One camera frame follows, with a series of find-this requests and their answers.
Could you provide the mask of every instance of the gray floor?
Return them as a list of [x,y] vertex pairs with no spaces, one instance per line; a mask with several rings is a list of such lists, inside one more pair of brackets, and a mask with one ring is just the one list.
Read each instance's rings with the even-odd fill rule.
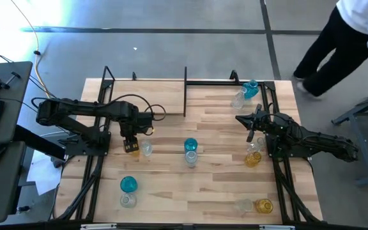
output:
[[[36,26],[100,28],[264,29],[259,0],[140,0],[76,1],[17,0]],[[336,0],[266,0],[270,25],[275,30],[320,30]],[[10,21],[26,26],[15,9]],[[80,98],[84,79],[100,77],[108,65],[118,77],[182,78],[184,66],[194,78],[226,79],[236,69],[243,79],[274,79],[265,34],[112,34],[39,33],[40,74],[59,97]],[[289,80],[316,36],[274,35],[273,44],[282,80]],[[32,33],[0,30],[0,54],[16,61],[34,61]],[[296,92],[302,124],[311,130],[345,135],[348,124],[334,127],[330,120],[368,95],[368,60],[347,79],[315,102]],[[44,96],[29,85],[26,102]],[[23,108],[19,123],[44,134],[56,128],[38,126],[35,114]],[[368,227],[368,187],[354,180],[367,175],[364,163],[347,164],[329,154],[313,160],[316,187],[324,219],[333,224]],[[37,197],[35,188],[21,194],[29,213],[12,216],[7,223],[46,219],[52,193]]]

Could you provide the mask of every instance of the white paper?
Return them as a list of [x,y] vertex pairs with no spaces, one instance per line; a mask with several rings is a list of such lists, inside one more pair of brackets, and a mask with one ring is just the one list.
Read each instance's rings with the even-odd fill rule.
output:
[[56,169],[49,156],[35,150],[26,181],[35,181],[38,195],[42,195],[56,188],[61,181],[61,173],[62,167]]

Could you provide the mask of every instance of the wooden tabletop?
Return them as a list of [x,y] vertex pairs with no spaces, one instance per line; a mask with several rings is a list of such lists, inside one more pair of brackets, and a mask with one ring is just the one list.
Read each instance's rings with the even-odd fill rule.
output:
[[[86,80],[82,98],[95,101],[98,88],[88,84],[89,81]],[[275,81],[275,85],[280,111],[299,123],[291,82]],[[151,141],[153,154],[150,157],[125,153],[118,124],[112,123],[112,141],[104,160],[94,221],[280,224],[272,161],[263,153],[262,161],[256,167],[244,165],[248,132],[234,118],[253,112],[256,105],[262,103],[262,97],[256,95],[239,111],[230,106],[238,90],[233,86],[189,86],[185,118],[167,115],[163,121],[153,122],[155,133],[152,136],[137,136],[139,141]],[[158,103],[152,96],[147,99],[151,104]],[[93,124],[92,118],[78,117],[78,120],[86,125]],[[189,137],[197,139],[199,145],[199,159],[193,169],[188,168],[184,160],[183,143]],[[263,134],[256,132],[253,142],[258,137]],[[290,160],[296,193],[314,216],[322,219],[311,167],[302,159]],[[57,215],[65,211],[79,192],[85,163],[86,157],[75,157],[64,169],[56,198]],[[135,192],[137,205],[132,209],[121,207],[119,202],[123,195],[120,180],[125,176],[133,176],[139,184]],[[252,210],[242,215],[236,211],[234,204],[239,199],[255,201],[263,198],[272,201],[271,214]],[[286,201],[289,216],[292,216],[288,195]]]

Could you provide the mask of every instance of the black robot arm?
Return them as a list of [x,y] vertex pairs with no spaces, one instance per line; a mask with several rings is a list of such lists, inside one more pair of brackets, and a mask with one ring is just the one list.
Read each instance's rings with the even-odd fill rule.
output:
[[261,108],[262,105],[258,105],[255,113],[235,118],[250,130],[247,142],[252,141],[256,130],[268,135],[276,145],[274,157],[311,157],[324,151],[346,162],[357,160],[358,148],[351,140],[308,131],[286,114],[268,114]]
[[69,117],[69,115],[105,117],[120,125],[120,135],[125,138],[126,152],[138,150],[137,134],[146,134],[153,128],[151,112],[139,112],[137,106],[125,101],[111,101],[107,104],[80,102],[71,99],[46,99],[38,106],[36,122],[44,126],[56,125],[79,134],[88,146],[99,146],[109,140],[107,132],[88,127]]

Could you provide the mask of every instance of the person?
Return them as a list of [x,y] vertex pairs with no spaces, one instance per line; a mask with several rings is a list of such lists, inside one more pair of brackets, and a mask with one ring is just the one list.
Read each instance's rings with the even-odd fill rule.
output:
[[[335,49],[319,70],[320,62]],[[297,88],[318,97],[368,58],[368,0],[340,0],[329,21],[293,73]]]

